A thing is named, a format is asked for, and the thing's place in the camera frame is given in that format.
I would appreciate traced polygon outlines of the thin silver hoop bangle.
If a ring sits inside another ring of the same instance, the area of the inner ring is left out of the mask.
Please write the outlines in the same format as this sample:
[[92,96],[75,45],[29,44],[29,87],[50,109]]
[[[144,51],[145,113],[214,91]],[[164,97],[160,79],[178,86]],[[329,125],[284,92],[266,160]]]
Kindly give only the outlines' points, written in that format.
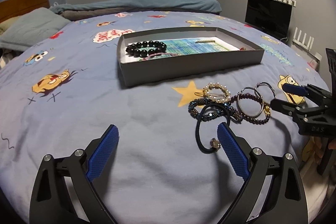
[[257,98],[259,98],[260,100],[262,100],[262,102],[263,102],[264,105],[270,106],[270,103],[269,103],[269,102],[266,102],[266,100],[264,100],[263,96],[262,96],[262,95],[259,93],[259,91],[257,90],[257,89],[258,89],[259,87],[261,87],[261,86],[268,87],[268,88],[271,90],[274,99],[276,98],[275,90],[274,90],[274,88],[271,86],[271,84],[269,84],[268,82],[265,82],[265,81],[260,82],[260,83],[257,83],[257,84],[255,85],[255,87],[254,87],[254,93],[255,93],[255,96],[256,96]]

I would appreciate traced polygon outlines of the white router with antennas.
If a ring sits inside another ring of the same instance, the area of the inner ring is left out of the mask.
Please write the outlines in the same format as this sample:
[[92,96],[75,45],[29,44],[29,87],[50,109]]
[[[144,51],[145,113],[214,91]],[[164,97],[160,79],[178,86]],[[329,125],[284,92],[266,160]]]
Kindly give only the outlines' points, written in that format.
[[296,46],[299,46],[306,53],[310,54],[318,62],[322,60],[322,56],[318,52],[313,53],[311,51],[312,46],[314,44],[314,37],[307,36],[307,33],[303,33],[297,27],[294,30],[292,43],[294,43]]

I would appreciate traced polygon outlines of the black television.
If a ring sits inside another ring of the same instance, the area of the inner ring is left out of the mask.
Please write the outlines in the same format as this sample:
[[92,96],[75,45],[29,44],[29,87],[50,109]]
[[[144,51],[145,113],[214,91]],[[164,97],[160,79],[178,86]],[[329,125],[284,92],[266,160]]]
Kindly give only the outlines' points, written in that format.
[[276,0],[247,0],[245,22],[279,40],[288,37],[292,6]]

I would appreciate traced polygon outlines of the printed paper sheet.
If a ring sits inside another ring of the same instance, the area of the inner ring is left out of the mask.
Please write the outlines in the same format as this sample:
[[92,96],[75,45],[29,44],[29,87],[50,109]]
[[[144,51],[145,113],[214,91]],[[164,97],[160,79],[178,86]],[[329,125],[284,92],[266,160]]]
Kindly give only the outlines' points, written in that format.
[[[215,43],[195,43],[197,40],[215,40]],[[234,46],[217,37],[210,38],[183,38],[183,39],[166,39],[157,40],[159,43],[166,45],[165,54],[170,56],[195,55],[201,53],[213,52],[231,52],[239,51],[242,47]]]

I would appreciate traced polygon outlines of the gold bar hair clip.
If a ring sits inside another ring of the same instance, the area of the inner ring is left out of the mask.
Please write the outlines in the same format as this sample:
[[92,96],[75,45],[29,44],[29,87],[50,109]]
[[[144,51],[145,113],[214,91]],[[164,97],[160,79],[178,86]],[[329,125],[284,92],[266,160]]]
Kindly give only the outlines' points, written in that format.
[[208,40],[197,40],[195,43],[215,43],[215,42],[216,42],[215,40],[208,39]]

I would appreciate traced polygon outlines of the blue cartoon bedspread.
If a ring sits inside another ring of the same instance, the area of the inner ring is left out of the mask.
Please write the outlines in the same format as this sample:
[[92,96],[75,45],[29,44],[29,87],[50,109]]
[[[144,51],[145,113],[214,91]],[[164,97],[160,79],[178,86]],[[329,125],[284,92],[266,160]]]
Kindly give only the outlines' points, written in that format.
[[[180,26],[219,27],[264,49],[259,65],[126,88],[117,61],[124,31]],[[94,186],[119,223],[217,223],[242,179],[224,151],[205,155],[195,142],[187,106],[211,82],[232,94],[280,77],[327,85],[283,43],[235,20],[191,12],[135,12],[70,23],[1,70],[1,189],[29,219],[42,158],[69,156],[110,124],[120,140]]]

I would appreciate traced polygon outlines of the grey shallow cardboard tray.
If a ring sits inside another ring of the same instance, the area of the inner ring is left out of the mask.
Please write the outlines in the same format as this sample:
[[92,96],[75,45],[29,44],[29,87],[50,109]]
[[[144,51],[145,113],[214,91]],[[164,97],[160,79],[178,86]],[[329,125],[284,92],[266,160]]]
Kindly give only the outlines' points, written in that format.
[[[126,52],[127,46],[139,42],[204,37],[217,37],[241,49],[184,56],[166,56],[164,52],[147,57],[135,57]],[[117,45],[117,60],[125,86],[257,65],[261,63],[263,54],[264,50],[257,44],[219,27],[175,27],[134,32],[122,35]]]

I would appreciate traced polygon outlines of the grey-blue pillow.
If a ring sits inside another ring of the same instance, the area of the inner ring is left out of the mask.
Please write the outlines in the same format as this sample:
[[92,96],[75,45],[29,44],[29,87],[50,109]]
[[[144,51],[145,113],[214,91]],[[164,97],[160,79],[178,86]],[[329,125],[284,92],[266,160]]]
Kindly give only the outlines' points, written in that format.
[[48,39],[70,24],[70,20],[47,8],[38,8],[20,16],[3,34],[1,48],[24,52],[35,44]]

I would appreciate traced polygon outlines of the blue folded blanket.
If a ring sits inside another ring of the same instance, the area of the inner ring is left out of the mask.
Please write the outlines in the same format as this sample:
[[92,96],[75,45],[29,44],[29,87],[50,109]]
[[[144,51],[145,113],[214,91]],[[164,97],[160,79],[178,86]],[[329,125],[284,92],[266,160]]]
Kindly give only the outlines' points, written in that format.
[[177,11],[219,15],[222,7],[217,0],[108,0],[77,5],[56,5],[50,7],[50,10],[74,22],[120,12]]

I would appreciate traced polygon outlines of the olive pillow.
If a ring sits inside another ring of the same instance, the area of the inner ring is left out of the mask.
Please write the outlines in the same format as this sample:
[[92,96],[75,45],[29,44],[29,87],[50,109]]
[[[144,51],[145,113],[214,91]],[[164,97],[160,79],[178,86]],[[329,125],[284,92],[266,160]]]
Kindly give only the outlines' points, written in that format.
[[21,16],[9,18],[0,23],[0,35],[7,31]]

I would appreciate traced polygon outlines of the wooden headboard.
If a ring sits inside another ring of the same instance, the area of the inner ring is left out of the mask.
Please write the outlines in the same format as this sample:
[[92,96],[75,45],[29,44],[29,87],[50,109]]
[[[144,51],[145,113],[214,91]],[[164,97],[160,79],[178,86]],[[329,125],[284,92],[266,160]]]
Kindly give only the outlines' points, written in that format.
[[0,22],[25,15],[38,8],[49,8],[49,0],[5,0],[0,2]]

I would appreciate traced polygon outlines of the wall socket strip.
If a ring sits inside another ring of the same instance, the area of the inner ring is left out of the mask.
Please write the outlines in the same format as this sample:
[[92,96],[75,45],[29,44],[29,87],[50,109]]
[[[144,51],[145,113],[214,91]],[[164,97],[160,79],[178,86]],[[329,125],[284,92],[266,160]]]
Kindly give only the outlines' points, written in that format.
[[291,5],[293,7],[296,7],[297,2],[295,0],[276,0],[278,2],[286,3],[288,5]]

